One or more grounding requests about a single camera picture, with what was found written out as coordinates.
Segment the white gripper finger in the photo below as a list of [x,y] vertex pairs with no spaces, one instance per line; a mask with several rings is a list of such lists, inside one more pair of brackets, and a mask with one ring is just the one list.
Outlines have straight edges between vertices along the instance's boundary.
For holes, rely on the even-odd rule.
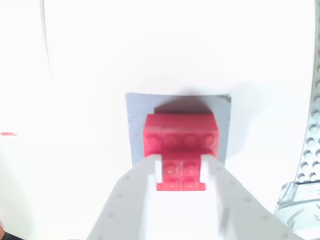
[[217,236],[222,240],[307,240],[271,214],[211,154],[200,156],[200,180],[217,205]]
[[145,240],[148,212],[163,180],[162,156],[135,164],[114,185],[88,240]]

